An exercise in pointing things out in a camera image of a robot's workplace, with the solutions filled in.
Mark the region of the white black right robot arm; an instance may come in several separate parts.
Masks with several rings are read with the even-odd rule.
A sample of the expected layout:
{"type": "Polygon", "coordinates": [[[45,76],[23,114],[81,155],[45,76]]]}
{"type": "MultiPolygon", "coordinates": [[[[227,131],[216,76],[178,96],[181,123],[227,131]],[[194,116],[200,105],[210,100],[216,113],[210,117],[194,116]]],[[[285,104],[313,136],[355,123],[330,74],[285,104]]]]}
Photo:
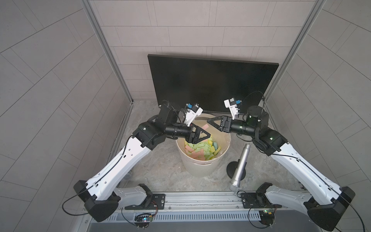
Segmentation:
{"type": "Polygon", "coordinates": [[[221,132],[247,135],[255,147],[284,166],[305,187],[302,194],[271,183],[260,186],[273,205],[282,205],[307,215],[321,229],[332,232],[351,206],[355,192],[328,179],[295,150],[278,131],[268,127],[269,114],[260,106],[248,108],[246,119],[220,116],[208,119],[221,132]]]}

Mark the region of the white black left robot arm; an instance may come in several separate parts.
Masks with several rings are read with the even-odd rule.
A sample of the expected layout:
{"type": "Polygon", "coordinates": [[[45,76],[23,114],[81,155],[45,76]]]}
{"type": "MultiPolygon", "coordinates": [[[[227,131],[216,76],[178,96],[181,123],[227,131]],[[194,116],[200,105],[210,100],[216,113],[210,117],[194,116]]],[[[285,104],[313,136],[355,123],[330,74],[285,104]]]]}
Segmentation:
{"type": "Polygon", "coordinates": [[[145,184],[134,188],[118,188],[118,184],[142,158],[167,138],[184,138],[191,144],[210,138],[210,133],[193,123],[202,112],[198,104],[188,103],[185,108],[177,110],[164,100],[160,112],[141,123],[123,149],[101,171],[89,180],[79,180],[74,185],[74,191],[84,202],[87,214],[102,222],[118,208],[134,206],[148,209],[153,193],[145,184]]]}

